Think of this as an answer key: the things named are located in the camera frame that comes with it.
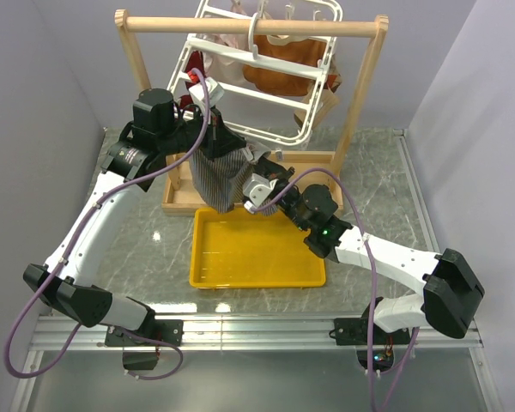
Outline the grey striped underwear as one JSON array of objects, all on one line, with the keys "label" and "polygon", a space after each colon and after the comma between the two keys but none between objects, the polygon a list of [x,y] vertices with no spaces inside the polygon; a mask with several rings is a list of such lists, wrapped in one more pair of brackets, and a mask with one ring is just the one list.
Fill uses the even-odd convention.
[{"label": "grey striped underwear", "polygon": [[243,185],[254,174],[257,161],[269,155],[270,148],[258,142],[213,160],[198,149],[189,159],[193,186],[210,208],[230,212],[243,203]]}]

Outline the white plastic clip hanger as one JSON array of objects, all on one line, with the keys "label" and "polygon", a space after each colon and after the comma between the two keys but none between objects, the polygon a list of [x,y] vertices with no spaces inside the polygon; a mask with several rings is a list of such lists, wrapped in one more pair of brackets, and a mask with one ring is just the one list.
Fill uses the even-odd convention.
[{"label": "white plastic clip hanger", "polygon": [[179,91],[193,67],[215,80],[230,99],[251,108],[292,112],[297,130],[291,135],[251,126],[233,117],[232,130],[278,148],[305,148],[316,126],[338,103],[340,84],[334,65],[337,39],[306,34],[190,33],[168,87]]}]

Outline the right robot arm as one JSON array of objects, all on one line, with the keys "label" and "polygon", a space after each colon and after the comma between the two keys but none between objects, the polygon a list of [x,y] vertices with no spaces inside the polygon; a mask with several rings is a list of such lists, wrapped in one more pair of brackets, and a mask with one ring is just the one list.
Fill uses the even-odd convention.
[{"label": "right robot arm", "polygon": [[374,299],[360,324],[369,342],[423,326],[453,339],[466,336],[485,290],[461,252],[419,251],[373,236],[336,216],[338,205],[327,185],[312,184],[301,191],[297,181],[293,168],[262,156],[244,183],[244,206],[251,213],[277,207],[306,233],[304,242],[318,258],[369,269],[374,277],[386,277],[413,292]]}]

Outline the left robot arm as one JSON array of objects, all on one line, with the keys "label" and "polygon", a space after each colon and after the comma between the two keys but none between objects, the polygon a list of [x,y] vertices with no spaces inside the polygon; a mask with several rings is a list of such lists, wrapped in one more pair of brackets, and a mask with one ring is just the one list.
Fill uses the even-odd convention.
[{"label": "left robot arm", "polygon": [[224,94],[212,81],[189,90],[194,114],[186,120],[164,88],[142,91],[132,120],[107,151],[93,194],[58,248],[44,264],[30,264],[23,279],[36,299],[85,327],[125,330],[137,345],[157,338],[155,311],[129,297],[95,286],[101,260],[125,217],[154,180],[183,161],[224,160],[245,148],[215,105]]}]

